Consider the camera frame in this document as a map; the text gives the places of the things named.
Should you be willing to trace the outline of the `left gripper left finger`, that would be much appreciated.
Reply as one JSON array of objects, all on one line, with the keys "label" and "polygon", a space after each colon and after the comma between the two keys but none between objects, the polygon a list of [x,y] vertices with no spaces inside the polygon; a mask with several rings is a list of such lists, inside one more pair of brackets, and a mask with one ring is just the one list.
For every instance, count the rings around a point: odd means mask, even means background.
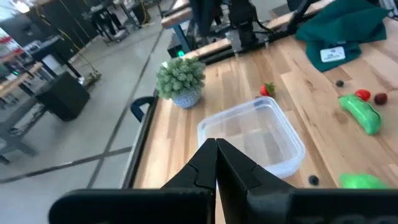
[{"label": "left gripper left finger", "polygon": [[159,189],[80,189],[56,200],[50,224],[213,224],[217,142],[207,139]]}]

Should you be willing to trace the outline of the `clear plastic tupperware container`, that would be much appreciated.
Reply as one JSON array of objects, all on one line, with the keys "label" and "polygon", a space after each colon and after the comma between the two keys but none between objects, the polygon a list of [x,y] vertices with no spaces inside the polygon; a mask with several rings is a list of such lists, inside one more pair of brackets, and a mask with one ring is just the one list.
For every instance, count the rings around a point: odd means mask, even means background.
[{"label": "clear plastic tupperware container", "polygon": [[197,126],[198,145],[223,138],[265,170],[283,179],[294,175],[305,146],[277,102],[268,96],[208,116]]}]

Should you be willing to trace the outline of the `red toy cherry tomato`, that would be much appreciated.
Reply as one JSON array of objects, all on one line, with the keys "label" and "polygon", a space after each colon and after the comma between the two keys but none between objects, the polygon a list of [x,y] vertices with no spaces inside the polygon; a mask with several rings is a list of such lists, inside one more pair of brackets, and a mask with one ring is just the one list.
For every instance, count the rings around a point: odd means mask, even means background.
[{"label": "red toy cherry tomato", "polygon": [[354,94],[363,101],[368,101],[371,97],[370,91],[364,89],[356,90]]}]

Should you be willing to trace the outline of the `black computer box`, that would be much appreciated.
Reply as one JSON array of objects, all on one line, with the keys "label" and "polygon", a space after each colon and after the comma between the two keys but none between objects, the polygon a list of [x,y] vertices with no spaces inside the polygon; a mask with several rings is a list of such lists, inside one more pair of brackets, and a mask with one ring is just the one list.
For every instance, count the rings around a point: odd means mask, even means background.
[{"label": "black computer box", "polygon": [[171,58],[176,58],[176,57],[183,57],[185,54],[190,52],[192,50],[192,44],[188,36],[185,37],[185,40],[187,41],[188,45],[188,50],[184,51],[182,44],[180,43],[179,38],[175,33],[172,34],[172,38],[170,40],[170,43],[167,47],[167,52],[169,53]]}]

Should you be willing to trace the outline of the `black desk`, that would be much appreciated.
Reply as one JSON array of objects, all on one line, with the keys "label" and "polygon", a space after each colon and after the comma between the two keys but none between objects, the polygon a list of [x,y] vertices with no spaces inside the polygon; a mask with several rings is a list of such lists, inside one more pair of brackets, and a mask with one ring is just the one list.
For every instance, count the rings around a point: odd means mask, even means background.
[{"label": "black desk", "polygon": [[60,42],[62,38],[59,35],[51,36],[48,40],[41,43],[39,45],[39,49],[35,50],[31,53],[32,58],[37,61],[41,62],[43,58],[47,55],[56,55],[61,62],[63,62],[74,74],[77,78],[82,78],[83,76],[71,65],[71,63],[59,52],[56,48],[55,44]]}]

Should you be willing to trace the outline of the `wooden workbench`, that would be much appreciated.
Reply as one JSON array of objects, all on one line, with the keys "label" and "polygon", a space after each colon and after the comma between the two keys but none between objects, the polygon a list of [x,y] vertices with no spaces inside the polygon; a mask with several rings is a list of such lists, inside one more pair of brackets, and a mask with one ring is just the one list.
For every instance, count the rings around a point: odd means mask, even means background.
[{"label": "wooden workbench", "polygon": [[17,88],[23,81],[27,80],[29,77],[34,77],[35,73],[43,67],[43,64],[37,62],[32,68],[24,72],[22,75],[17,76],[13,80],[8,80],[0,83],[0,98],[9,94],[13,89]]}]

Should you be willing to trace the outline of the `red toy strawberry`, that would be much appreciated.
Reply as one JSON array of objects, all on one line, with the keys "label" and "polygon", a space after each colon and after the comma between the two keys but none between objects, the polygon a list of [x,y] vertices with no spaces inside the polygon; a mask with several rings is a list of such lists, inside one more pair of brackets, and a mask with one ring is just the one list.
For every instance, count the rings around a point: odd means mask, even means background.
[{"label": "red toy strawberry", "polygon": [[260,94],[262,96],[275,97],[275,85],[273,83],[265,83],[261,86]]}]

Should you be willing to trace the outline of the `black cabinet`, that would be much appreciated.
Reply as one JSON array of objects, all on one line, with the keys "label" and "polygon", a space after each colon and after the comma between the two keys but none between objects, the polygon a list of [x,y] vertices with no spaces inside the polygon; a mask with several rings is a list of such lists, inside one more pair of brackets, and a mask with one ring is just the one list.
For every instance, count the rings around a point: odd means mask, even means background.
[{"label": "black cabinet", "polygon": [[76,119],[90,99],[90,94],[76,78],[63,72],[45,84],[36,99],[62,121]]}]

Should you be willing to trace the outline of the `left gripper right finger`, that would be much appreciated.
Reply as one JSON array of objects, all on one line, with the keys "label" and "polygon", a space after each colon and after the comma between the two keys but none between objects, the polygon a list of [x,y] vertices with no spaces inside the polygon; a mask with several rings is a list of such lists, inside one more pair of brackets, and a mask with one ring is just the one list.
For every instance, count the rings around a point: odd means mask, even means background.
[{"label": "left gripper right finger", "polygon": [[398,190],[298,189],[225,139],[217,145],[226,223],[398,224]]}]

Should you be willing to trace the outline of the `green grape bunch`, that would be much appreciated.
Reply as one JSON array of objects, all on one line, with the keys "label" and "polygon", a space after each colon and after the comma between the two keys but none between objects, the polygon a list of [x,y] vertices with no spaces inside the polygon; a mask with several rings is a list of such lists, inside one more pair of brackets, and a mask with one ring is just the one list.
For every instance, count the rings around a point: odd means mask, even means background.
[{"label": "green grape bunch", "polygon": [[173,58],[160,65],[156,74],[158,96],[180,108],[195,106],[205,86],[205,64],[194,58]]}]

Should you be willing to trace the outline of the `dark green cloth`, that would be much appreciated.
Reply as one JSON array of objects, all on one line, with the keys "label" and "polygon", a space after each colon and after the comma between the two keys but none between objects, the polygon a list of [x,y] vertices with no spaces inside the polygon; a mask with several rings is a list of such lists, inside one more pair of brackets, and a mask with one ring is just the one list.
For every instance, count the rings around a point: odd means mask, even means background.
[{"label": "dark green cloth", "polygon": [[325,72],[361,55],[360,44],[387,39],[389,11],[367,0],[334,0],[297,30],[309,61]]}]

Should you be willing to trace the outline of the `green toy pear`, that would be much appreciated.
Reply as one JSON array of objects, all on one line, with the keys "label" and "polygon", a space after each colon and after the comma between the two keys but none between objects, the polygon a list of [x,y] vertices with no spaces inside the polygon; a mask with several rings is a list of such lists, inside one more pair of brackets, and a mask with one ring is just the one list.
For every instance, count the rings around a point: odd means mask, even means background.
[{"label": "green toy pear", "polygon": [[341,174],[340,184],[344,189],[389,189],[381,179],[371,174]]}]

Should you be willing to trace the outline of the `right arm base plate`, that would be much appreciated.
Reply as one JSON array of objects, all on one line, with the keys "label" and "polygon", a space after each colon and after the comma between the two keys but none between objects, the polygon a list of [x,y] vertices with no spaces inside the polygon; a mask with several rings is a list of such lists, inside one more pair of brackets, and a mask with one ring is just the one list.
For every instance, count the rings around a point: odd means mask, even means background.
[{"label": "right arm base plate", "polygon": [[231,30],[226,33],[234,53],[242,54],[255,50],[269,43],[269,36],[261,31]]}]

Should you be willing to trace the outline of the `green toy cucumber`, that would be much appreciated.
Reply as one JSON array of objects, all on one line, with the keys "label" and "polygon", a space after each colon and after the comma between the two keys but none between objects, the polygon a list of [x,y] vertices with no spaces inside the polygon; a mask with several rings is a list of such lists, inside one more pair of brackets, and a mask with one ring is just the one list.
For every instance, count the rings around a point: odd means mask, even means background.
[{"label": "green toy cucumber", "polygon": [[351,113],[368,135],[377,134],[382,124],[382,116],[371,104],[356,95],[338,98],[340,106]]}]

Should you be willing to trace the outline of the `grey metal table frame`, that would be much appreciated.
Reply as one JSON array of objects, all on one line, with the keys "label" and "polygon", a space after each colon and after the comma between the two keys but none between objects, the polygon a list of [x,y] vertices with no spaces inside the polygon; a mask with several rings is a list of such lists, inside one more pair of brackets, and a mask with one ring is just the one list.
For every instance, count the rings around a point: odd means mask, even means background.
[{"label": "grey metal table frame", "polygon": [[[33,113],[32,118],[21,127],[15,128],[15,125],[37,105],[39,107]],[[8,165],[10,161],[4,155],[16,150],[20,150],[30,157],[37,155],[37,151],[22,140],[46,112],[46,107],[32,96],[25,103],[19,105],[10,117],[0,123],[0,164]]]}]

